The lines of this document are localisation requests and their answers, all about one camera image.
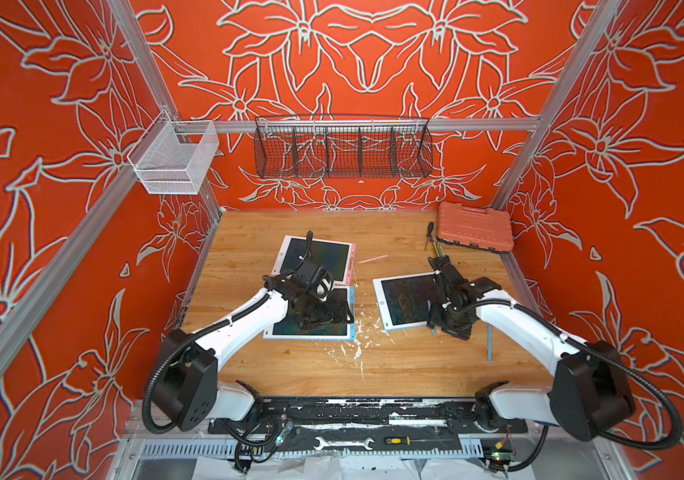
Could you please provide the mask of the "blue stylus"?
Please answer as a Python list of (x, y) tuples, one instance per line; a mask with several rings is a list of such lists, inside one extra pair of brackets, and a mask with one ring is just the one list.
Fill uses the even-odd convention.
[(487, 362), (491, 363), (493, 361), (493, 333), (491, 330), (487, 330), (486, 334), (486, 358)]

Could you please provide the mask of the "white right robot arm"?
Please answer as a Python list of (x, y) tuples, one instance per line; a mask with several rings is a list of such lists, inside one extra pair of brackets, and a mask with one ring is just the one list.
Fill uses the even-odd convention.
[[(495, 431), (507, 420), (530, 420), (557, 426), (572, 438), (597, 437), (638, 450), (661, 451), (676, 446), (684, 433), (681, 415), (656, 385), (627, 367), (605, 341), (591, 343), (546, 321), (517, 302), (487, 277), (468, 280), (447, 256), (428, 260), (443, 299), (431, 305), (427, 324), (461, 340), (484, 322), (532, 355), (552, 377), (550, 386), (492, 383), (475, 394), (473, 420)], [(636, 412), (631, 384), (637, 382), (667, 412), (669, 431), (657, 440), (632, 440), (612, 430)]]

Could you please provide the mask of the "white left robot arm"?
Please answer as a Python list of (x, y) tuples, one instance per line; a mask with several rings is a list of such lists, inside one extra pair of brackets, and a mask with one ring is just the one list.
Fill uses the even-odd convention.
[(242, 347), (286, 317), (297, 318), (308, 330), (354, 322), (347, 298), (334, 293), (332, 272), (313, 258), (313, 240), (309, 231), (298, 263), (265, 276), (263, 287), (246, 303), (207, 327), (192, 333), (176, 329), (163, 340), (142, 399), (147, 431), (190, 431), (205, 420), (248, 418), (257, 393), (220, 381), (219, 372)]

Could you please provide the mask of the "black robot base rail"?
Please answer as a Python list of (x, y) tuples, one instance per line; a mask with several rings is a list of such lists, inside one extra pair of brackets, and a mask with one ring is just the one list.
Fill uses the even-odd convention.
[(266, 396), (233, 424), (250, 427), (274, 417), (322, 430), (414, 427), (485, 435), (474, 421), (474, 404), (472, 397)]

